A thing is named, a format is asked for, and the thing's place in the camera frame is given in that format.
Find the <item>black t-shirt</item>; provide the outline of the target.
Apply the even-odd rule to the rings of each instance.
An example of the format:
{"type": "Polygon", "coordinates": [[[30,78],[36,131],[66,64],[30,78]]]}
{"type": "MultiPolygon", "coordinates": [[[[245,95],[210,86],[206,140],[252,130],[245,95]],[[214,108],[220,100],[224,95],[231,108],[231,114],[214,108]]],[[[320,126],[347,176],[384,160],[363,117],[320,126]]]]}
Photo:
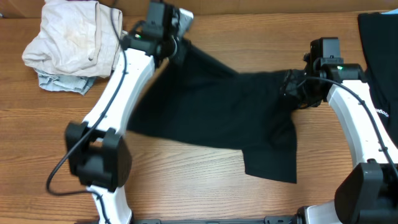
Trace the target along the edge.
{"type": "Polygon", "coordinates": [[[206,147],[239,149],[247,175],[297,181],[298,100],[283,84],[295,70],[239,73],[181,42],[183,61],[171,60],[146,91],[127,128],[135,133],[206,147]]]}

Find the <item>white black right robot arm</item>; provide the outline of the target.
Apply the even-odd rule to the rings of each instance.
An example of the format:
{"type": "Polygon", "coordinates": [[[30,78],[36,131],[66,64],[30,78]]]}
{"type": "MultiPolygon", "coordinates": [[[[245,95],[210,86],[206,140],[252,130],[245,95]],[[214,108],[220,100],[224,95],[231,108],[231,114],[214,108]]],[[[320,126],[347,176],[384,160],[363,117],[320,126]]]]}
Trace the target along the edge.
{"type": "Polygon", "coordinates": [[[325,101],[349,145],[353,170],[332,201],[302,207],[292,223],[397,223],[397,147],[377,115],[358,64],[324,64],[313,73],[289,70],[281,88],[299,108],[325,101]]]}

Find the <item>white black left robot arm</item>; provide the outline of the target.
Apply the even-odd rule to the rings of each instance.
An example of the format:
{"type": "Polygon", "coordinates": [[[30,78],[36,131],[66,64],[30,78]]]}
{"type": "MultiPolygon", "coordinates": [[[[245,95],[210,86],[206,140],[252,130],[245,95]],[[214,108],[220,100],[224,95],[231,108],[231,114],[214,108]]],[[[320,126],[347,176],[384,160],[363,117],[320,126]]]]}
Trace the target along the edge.
{"type": "Polygon", "coordinates": [[[164,59],[180,60],[181,41],[194,14],[163,1],[151,1],[146,18],[131,31],[119,31],[120,56],[104,92],[80,124],[65,130],[70,173],[91,194],[98,223],[133,223],[125,184],[132,157],[124,135],[141,91],[164,59]]]}

